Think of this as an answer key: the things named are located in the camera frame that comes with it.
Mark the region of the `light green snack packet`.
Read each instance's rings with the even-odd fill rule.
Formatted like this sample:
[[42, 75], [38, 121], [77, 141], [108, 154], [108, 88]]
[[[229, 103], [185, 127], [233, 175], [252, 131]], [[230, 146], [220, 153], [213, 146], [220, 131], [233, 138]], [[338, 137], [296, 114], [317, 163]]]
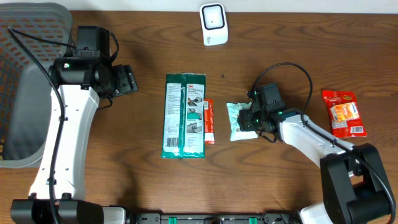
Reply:
[[255, 131], [241, 131], [238, 123], [239, 111], [249, 109], [251, 103], [227, 103], [226, 106], [231, 127], [230, 141], [257, 139], [258, 135]]

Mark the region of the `small red snack packet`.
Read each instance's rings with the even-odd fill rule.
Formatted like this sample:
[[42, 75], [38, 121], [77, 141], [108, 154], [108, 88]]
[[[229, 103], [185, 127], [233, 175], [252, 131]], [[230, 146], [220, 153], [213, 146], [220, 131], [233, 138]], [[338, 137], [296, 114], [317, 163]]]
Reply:
[[213, 100], [204, 100], [204, 115], [205, 115], [205, 143], [214, 144], [214, 112], [213, 112]]

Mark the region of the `large red snack bag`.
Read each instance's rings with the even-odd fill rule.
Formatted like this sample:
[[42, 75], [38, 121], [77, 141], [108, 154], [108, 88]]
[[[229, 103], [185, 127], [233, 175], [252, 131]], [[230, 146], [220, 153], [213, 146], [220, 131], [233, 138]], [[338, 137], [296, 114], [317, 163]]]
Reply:
[[322, 90], [322, 98], [330, 117], [332, 135], [337, 138], [366, 137], [368, 135], [360, 113], [360, 118], [347, 121], [336, 122], [332, 118], [330, 108], [334, 105], [355, 102], [358, 108], [357, 98], [353, 91]]

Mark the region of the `small orange snack packet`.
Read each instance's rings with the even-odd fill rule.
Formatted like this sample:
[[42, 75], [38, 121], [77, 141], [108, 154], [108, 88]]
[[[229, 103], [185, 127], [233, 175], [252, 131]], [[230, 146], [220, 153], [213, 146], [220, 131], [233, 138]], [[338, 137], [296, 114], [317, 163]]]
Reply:
[[336, 122], [347, 121], [360, 118], [355, 102], [334, 105], [330, 108], [332, 118]]

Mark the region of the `white green snack packet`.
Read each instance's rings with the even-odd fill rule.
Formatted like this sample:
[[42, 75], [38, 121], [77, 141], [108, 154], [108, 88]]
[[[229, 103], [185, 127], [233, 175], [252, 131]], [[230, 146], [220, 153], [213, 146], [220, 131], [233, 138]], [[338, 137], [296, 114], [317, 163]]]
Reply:
[[205, 157], [205, 92], [205, 74], [166, 74], [162, 158]]

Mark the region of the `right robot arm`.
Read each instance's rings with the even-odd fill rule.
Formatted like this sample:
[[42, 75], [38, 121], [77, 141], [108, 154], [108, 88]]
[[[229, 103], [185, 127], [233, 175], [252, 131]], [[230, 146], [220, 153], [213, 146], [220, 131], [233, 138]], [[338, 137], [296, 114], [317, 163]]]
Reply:
[[298, 213], [300, 223], [367, 223], [396, 217], [396, 201], [378, 150], [334, 137], [298, 109], [288, 109], [275, 83], [248, 91], [251, 107], [239, 112], [242, 131], [269, 134], [298, 149], [320, 168], [323, 200]]

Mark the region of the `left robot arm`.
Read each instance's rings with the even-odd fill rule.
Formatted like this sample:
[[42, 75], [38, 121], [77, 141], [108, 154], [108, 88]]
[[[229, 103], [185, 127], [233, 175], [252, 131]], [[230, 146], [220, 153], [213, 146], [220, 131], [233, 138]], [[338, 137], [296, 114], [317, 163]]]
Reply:
[[133, 223], [124, 207], [85, 200], [88, 137], [100, 101], [137, 91], [132, 68], [115, 65], [115, 35], [79, 26], [77, 42], [49, 68], [37, 62], [51, 87], [51, 114], [39, 171], [26, 199], [15, 199], [15, 223]]

